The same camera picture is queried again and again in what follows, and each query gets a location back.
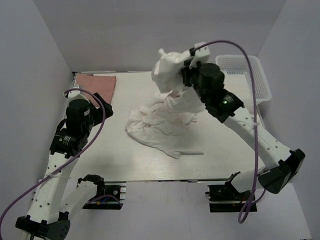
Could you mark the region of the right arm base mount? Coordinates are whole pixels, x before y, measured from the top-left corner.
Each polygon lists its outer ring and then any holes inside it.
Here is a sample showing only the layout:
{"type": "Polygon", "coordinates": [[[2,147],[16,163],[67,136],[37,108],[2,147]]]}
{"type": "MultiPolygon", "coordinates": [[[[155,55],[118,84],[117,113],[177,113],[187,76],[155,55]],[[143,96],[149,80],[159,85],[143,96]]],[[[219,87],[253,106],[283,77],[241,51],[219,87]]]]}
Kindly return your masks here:
{"type": "Polygon", "coordinates": [[[235,193],[225,185],[208,185],[205,195],[211,213],[239,213],[251,192],[235,193]]]}

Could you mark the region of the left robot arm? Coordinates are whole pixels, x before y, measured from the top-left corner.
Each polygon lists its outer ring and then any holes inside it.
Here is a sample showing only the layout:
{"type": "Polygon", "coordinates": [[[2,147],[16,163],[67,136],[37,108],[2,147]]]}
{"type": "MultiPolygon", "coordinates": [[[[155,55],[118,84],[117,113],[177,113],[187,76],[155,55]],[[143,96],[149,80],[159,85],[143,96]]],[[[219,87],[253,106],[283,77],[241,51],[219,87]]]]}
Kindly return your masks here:
{"type": "Polygon", "coordinates": [[[105,196],[104,179],[88,174],[80,178],[76,189],[63,199],[73,168],[93,143],[88,140],[92,128],[99,126],[101,131],[105,120],[113,115],[112,106],[97,92],[91,96],[98,107],[84,93],[85,90],[78,88],[67,91],[65,118],[56,127],[44,178],[35,187],[27,214],[16,220],[16,228],[30,234],[31,239],[64,240],[73,216],[85,204],[105,196]]]}

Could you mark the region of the white t shirt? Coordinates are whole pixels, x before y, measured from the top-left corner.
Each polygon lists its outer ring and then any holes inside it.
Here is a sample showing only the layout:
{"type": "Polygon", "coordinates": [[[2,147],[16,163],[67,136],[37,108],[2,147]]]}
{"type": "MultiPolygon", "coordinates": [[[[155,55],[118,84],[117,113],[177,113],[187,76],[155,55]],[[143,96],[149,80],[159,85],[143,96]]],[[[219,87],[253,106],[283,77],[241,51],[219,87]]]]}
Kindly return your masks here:
{"type": "Polygon", "coordinates": [[[185,86],[181,70],[191,60],[188,51],[165,52],[159,49],[159,60],[151,71],[156,84],[152,96],[133,109],[125,131],[136,142],[180,159],[182,155],[203,155],[190,139],[190,126],[205,106],[192,87],[185,86]]]}

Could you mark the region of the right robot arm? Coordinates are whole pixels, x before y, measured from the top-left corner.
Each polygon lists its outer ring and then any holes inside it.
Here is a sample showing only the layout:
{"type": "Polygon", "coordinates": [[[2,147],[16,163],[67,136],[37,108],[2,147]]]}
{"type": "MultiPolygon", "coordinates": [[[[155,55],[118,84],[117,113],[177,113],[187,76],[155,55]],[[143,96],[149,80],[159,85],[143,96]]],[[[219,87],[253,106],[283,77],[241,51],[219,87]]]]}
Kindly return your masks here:
{"type": "Polygon", "coordinates": [[[226,195],[236,200],[255,186],[278,194],[299,171],[306,155],[279,142],[250,114],[244,103],[225,89],[225,75],[214,63],[191,66],[186,60],[181,70],[183,83],[192,87],[207,112],[240,136],[264,163],[252,171],[233,173],[225,182],[226,195]]]}

